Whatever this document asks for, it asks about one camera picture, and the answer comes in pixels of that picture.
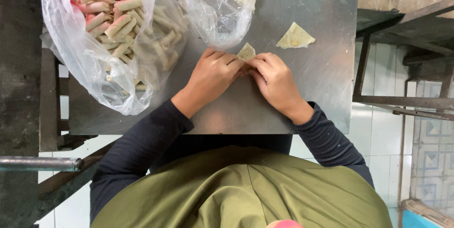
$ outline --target pink object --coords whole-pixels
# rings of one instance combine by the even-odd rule
[[[278,220],[269,224],[266,228],[304,228],[293,220]]]

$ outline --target hand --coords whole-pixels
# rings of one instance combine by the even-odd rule
[[[218,98],[243,72],[244,61],[234,54],[208,48],[201,55],[188,84],[171,101],[190,118],[204,105]]]
[[[249,74],[256,81],[265,99],[279,112],[300,125],[310,120],[314,109],[300,96],[290,69],[280,57],[261,53],[246,62],[257,68]]]

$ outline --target person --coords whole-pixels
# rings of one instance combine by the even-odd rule
[[[208,48],[187,86],[116,141],[92,178],[91,227],[392,227],[364,158],[276,55],[248,73],[320,165],[288,155],[291,135],[182,135],[244,64]]]

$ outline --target right hand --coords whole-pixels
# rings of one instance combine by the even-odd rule
[[[296,125],[310,120],[314,109],[301,97],[292,72],[280,57],[272,53],[261,53],[246,63],[258,70],[250,70],[249,74],[274,108]]]

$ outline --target olive green garment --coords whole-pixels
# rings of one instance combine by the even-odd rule
[[[293,219],[305,228],[390,228],[375,190],[347,167],[235,146],[171,162],[129,185],[93,228],[265,228]]]

